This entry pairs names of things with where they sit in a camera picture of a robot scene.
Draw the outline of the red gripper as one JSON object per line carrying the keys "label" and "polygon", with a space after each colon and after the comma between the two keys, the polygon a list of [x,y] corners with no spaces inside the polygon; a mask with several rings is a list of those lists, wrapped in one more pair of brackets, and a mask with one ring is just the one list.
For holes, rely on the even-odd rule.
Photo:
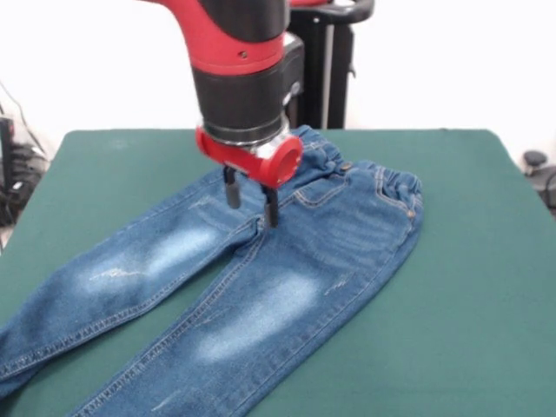
{"label": "red gripper", "polygon": [[282,132],[263,144],[235,146],[218,142],[203,128],[197,128],[195,141],[205,156],[223,166],[226,199],[232,209],[241,206],[236,172],[264,186],[265,219],[270,228],[276,228],[279,209],[275,189],[289,181],[299,167],[303,150],[301,139]]}

